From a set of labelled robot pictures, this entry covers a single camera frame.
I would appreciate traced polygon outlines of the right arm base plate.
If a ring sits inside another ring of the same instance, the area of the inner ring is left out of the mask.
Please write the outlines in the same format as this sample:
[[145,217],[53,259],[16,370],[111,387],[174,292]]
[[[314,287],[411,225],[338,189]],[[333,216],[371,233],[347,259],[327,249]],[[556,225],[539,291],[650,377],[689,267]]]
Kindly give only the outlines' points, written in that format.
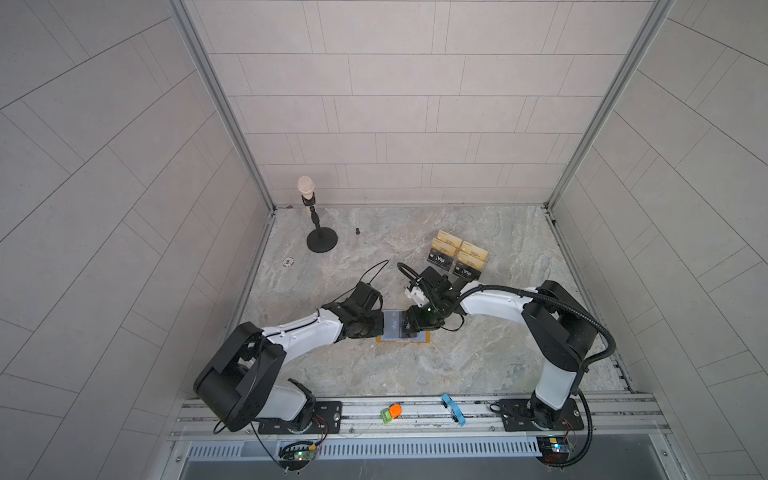
[[501,417],[504,430],[507,432],[585,429],[585,416],[574,398],[569,398],[560,410],[552,409],[535,397],[500,399],[491,403],[489,409]]

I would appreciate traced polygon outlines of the yellow leather card holder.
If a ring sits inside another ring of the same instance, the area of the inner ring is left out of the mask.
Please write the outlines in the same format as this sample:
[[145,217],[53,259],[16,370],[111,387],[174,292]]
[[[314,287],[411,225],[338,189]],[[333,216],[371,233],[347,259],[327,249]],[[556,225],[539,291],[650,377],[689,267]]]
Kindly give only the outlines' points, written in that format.
[[405,311],[405,318],[402,324],[402,339],[395,342],[384,342],[381,340],[381,335],[379,335],[376,337],[376,341],[378,343],[428,344],[430,342],[430,333],[427,331],[420,331],[420,332],[407,331],[406,330],[406,311]]

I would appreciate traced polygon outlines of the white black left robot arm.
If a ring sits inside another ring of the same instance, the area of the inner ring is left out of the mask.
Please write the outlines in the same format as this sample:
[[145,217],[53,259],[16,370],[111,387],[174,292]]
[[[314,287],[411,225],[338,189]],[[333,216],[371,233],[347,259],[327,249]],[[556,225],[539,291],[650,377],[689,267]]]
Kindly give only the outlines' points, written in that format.
[[202,369],[193,392],[231,432],[263,420],[301,431],[312,423],[316,398],[295,379],[279,380],[282,367],[319,347],[381,335],[382,306],[382,294],[359,282],[344,300],[299,320],[264,329],[244,322]]

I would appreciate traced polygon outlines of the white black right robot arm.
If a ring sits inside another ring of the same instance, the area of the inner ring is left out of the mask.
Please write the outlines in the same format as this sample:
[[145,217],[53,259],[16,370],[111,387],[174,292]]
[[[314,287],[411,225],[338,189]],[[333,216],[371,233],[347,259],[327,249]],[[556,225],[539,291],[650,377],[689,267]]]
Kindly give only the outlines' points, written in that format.
[[589,367],[614,354],[616,341],[562,285],[547,280],[533,289],[450,281],[432,267],[417,273],[405,263],[398,270],[409,280],[407,296],[414,302],[405,314],[408,332],[444,327],[456,314],[495,317],[525,325],[545,362],[530,400],[536,414],[556,414],[578,393]]

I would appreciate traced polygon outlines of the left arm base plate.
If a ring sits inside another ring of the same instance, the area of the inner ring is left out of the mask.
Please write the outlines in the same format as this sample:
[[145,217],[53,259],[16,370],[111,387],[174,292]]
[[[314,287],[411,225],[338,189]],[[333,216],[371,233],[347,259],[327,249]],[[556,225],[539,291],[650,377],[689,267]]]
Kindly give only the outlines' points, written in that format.
[[300,427],[296,422],[280,419],[263,419],[258,422],[259,435],[320,435],[338,434],[341,429],[343,403],[341,401],[316,401],[309,423]]

